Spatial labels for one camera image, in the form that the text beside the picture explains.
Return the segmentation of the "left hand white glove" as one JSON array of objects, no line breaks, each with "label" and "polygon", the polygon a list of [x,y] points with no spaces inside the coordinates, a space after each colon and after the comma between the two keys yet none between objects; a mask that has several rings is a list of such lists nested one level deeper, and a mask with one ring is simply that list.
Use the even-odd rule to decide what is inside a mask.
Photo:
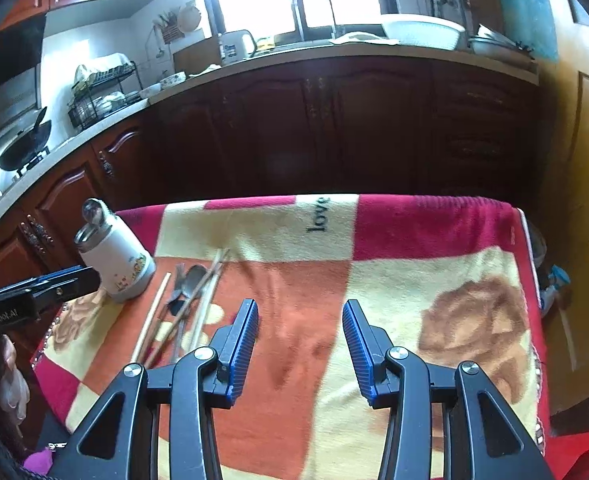
[{"label": "left hand white glove", "polygon": [[19,427],[26,417],[30,388],[17,366],[17,350],[11,339],[0,335],[0,410],[11,427]]}]

